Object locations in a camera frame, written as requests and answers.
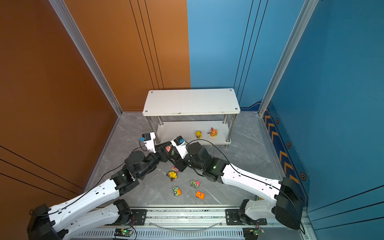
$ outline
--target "wall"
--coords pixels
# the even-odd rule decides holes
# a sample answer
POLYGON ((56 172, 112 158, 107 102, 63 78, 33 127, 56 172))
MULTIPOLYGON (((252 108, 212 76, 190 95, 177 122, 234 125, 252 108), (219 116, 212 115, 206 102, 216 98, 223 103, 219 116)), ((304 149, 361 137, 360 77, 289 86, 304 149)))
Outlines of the wall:
POLYGON ((124 111, 149 90, 190 88, 186 0, 65 0, 124 111))
POLYGON ((242 108, 264 97, 304 0, 189 0, 192 88, 234 88, 242 108))
POLYGON ((83 192, 117 119, 49 1, 0 3, 3 239, 83 192))
POLYGON ((319 1, 272 98, 323 239, 377 238, 384 212, 384 3, 319 1))

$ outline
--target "robotic arm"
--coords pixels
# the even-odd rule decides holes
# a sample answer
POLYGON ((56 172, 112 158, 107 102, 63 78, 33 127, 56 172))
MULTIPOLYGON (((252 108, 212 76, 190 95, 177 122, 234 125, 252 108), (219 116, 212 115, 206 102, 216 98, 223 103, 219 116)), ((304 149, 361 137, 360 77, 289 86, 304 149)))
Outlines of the robotic arm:
MULTIPOLYGON (((154 145, 154 139, 154 133, 143 134, 140 140, 150 153, 145 156, 142 151, 132 152, 120 171, 88 192, 50 208, 45 204, 35 208, 27 227, 28 238, 67 240, 101 225, 129 224, 133 215, 124 200, 90 210, 132 190, 139 185, 138 179, 143 180, 160 161, 171 161, 181 172, 186 167, 200 169, 210 181, 233 185, 258 195, 268 202, 263 211, 274 214, 285 226, 299 229, 304 198, 293 180, 284 178, 280 182, 252 174, 228 160, 212 157, 198 142, 187 144, 181 136, 158 145, 154 145)), ((244 200, 239 211, 240 219, 255 224, 255 220, 260 218, 258 208, 255 201, 244 200)))

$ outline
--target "blue wall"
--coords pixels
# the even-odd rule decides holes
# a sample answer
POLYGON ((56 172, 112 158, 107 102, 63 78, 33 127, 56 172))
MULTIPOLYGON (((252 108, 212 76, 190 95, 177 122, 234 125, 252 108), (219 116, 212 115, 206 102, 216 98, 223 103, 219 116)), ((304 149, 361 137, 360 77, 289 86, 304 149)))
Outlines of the blue wall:
POLYGON ((383 42, 384 1, 319 1, 272 98, 309 174, 320 240, 379 238, 383 42))
POLYGON ((234 88, 240 107, 260 101, 303 3, 188 0, 191 87, 234 88))

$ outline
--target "floor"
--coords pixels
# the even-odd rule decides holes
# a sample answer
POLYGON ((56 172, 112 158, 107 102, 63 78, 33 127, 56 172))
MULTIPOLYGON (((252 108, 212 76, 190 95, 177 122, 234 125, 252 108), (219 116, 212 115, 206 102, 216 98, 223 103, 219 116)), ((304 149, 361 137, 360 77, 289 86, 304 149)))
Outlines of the floor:
MULTIPOLYGON (((199 116, 169 116, 163 121, 191 121, 191 120, 221 120, 223 115, 199 116)), ((257 117, 253 112, 242 111, 235 120, 232 130, 232 143, 228 148, 218 146, 229 161, 249 172, 271 179, 280 179, 279 170, 274 160, 268 155, 262 133, 257 124, 257 117)), ((141 112, 124 112, 111 140, 101 158, 90 186, 96 184, 100 177, 110 169, 119 166, 139 146, 141 134, 151 132, 147 119, 141 112)), ((213 146, 205 146, 212 156, 224 157, 213 146)), ((243 199, 254 199, 254 195, 237 187, 211 182, 198 176, 192 169, 186 168, 178 173, 173 182, 166 176, 171 169, 170 162, 160 162, 157 169, 139 180, 140 184, 121 196, 130 207, 144 207, 147 205, 190 205, 190 204, 221 204, 240 206, 243 199), (200 187, 191 187, 191 180, 199 180, 200 187), (173 195, 172 187, 178 186, 182 192, 180 196, 173 195), (195 197, 197 191, 205 193, 203 200, 195 197)), ((117 170, 108 173, 103 180, 117 170)))

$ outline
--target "lower shelf board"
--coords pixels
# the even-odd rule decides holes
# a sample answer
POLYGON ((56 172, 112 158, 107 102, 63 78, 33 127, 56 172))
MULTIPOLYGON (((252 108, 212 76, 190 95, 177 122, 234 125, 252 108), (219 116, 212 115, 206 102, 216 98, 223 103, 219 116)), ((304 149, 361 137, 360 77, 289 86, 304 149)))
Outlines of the lower shelf board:
MULTIPOLYGON (((196 140, 196 132, 202 133, 202 138, 210 141, 214 145, 228 145, 231 142, 226 142, 226 138, 229 132, 229 126, 223 124, 223 121, 178 121, 178 122, 164 122, 163 125, 159 125, 157 128, 157 135, 160 138, 161 143, 171 141, 177 136, 182 136, 187 142, 196 140), (211 128, 217 130, 217 136, 211 137, 208 134, 211 128)), ((196 141, 201 145, 210 145, 206 141, 196 141)))

